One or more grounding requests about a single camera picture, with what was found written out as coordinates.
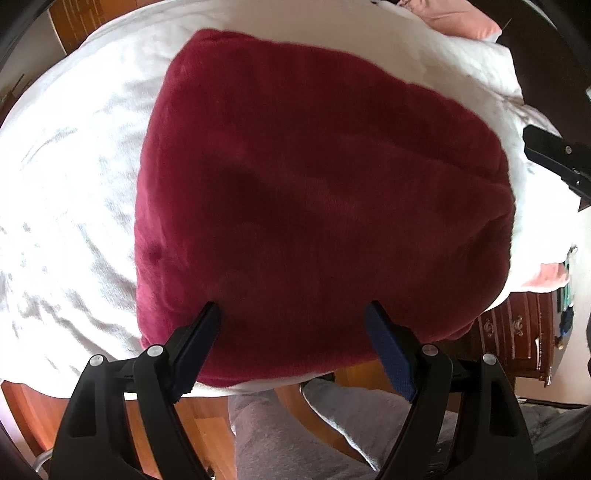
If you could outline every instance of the gray pants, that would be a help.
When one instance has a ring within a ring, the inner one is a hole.
[[[410,405],[381,390],[312,380],[304,398],[340,432],[368,465],[323,443],[279,402],[274,391],[230,397],[239,480],[369,480],[376,477],[400,434]],[[448,413],[440,441],[453,436],[457,415]]]

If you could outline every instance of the pink fabric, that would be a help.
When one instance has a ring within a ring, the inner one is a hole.
[[[496,40],[502,32],[495,21],[467,0],[402,0],[398,5],[445,35]]]
[[[521,290],[547,293],[564,287],[569,279],[569,272],[562,263],[541,264],[538,274],[525,282]]]

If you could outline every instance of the white blanket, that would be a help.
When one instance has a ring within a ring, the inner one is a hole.
[[[68,397],[91,355],[139,354],[139,153],[171,59],[202,28],[347,51],[462,103],[501,139],[517,199],[511,271],[495,304],[540,263],[565,259],[578,198],[524,156],[524,125],[536,117],[552,126],[523,106],[507,49],[446,37],[368,0],[168,0],[93,33],[25,93],[0,131],[0,378]],[[294,380],[197,384],[193,393]]]

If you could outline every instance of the black clamp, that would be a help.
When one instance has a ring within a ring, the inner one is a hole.
[[[164,480],[209,480],[174,409],[189,393],[219,333],[217,305],[177,329],[165,345],[138,358],[93,356],[60,425],[50,480],[150,479],[142,472],[125,413],[124,392],[137,393],[150,447]],[[534,454],[517,399],[493,355],[479,362],[450,359],[394,325],[378,302],[366,327],[395,389],[412,407],[378,474],[383,480],[535,480]],[[450,392],[462,392],[451,454],[430,466]]]

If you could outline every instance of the red plush cushion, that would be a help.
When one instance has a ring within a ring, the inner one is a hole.
[[[227,386],[374,358],[371,300],[444,339],[502,290],[513,215],[499,139],[458,103],[350,54],[201,31],[141,156],[144,343],[217,302],[199,380]]]

